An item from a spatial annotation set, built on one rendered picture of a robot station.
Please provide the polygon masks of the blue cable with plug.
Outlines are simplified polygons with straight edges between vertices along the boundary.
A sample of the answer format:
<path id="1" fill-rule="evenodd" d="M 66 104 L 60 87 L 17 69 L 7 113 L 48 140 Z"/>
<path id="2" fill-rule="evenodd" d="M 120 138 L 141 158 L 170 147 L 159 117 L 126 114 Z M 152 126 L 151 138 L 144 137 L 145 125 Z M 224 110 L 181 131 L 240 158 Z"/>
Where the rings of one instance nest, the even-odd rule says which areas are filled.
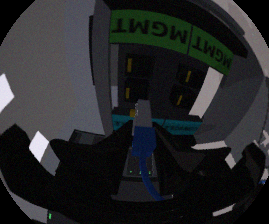
<path id="1" fill-rule="evenodd" d="M 133 119 L 133 149 L 131 149 L 131 156 L 139 156 L 139 171 L 142 173 L 143 184 L 149 190 L 150 196 L 154 197 L 155 201 L 165 200 L 155 190 L 155 186 L 151 183 L 149 171 L 146 168 L 146 157 L 150 157 L 154 148 L 157 147 L 157 139 L 155 139 L 155 129 L 151 128 L 153 125 L 153 117 L 151 117 L 150 100 L 138 99 L 135 104 L 135 109 L 130 109 L 130 117 Z"/>

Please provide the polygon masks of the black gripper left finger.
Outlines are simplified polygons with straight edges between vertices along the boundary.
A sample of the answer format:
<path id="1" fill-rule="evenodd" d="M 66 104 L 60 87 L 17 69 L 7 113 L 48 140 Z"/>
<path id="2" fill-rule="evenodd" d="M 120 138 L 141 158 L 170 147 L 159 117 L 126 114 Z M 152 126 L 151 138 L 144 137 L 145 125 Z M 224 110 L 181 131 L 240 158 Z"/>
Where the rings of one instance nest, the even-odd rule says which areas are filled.
<path id="1" fill-rule="evenodd" d="M 129 151 L 131 132 L 133 132 L 133 120 L 127 121 L 97 144 L 71 143 L 62 139 L 50 140 L 49 144 L 52 145 L 59 161 L 65 161 L 83 171 L 102 175 L 111 194 L 117 196 Z"/>

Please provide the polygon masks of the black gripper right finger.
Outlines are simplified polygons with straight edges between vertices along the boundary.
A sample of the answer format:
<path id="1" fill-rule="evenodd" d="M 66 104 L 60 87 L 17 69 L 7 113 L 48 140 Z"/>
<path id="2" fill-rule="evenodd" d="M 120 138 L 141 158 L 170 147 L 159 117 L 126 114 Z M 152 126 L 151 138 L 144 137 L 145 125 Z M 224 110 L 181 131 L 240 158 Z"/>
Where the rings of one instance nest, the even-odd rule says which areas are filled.
<path id="1" fill-rule="evenodd" d="M 230 147 L 194 149 L 166 131 L 161 124 L 153 123 L 151 128 L 155 129 L 157 139 L 153 153 L 161 196 L 173 194 L 171 190 L 185 183 L 199 168 L 226 159 L 231 152 Z"/>

